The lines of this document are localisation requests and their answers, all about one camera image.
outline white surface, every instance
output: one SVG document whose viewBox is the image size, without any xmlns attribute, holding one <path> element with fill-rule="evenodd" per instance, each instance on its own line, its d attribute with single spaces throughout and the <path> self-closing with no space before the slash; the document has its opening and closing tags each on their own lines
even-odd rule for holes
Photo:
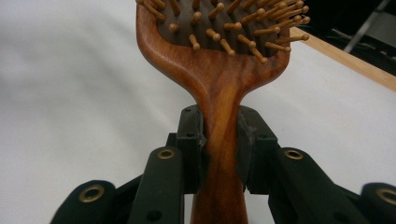
<svg viewBox="0 0 396 224">
<path fill-rule="evenodd" d="M 132 0 L 2 1 L 0 223 L 49 223 L 79 184 L 140 175 L 194 104 L 141 56 L 134 16 Z M 396 93 L 292 49 L 285 73 L 243 105 L 335 183 L 396 185 Z M 264 196 L 247 195 L 247 207 L 250 223 L 272 223 Z"/>
</svg>

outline hairbrush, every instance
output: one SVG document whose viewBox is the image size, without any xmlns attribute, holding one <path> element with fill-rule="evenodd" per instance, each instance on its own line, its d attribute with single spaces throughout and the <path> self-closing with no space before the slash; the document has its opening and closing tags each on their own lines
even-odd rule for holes
<svg viewBox="0 0 396 224">
<path fill-rule="evenodd" d="M 136 35 L 145 58 L 187 90 L 204 116 L 205 179 L 191 223 L 248 223 L 236 173 L 240 102 L 286 69 L 290 28 L 309 22 L 296 0 L 136 0 Z"/>
</svg>

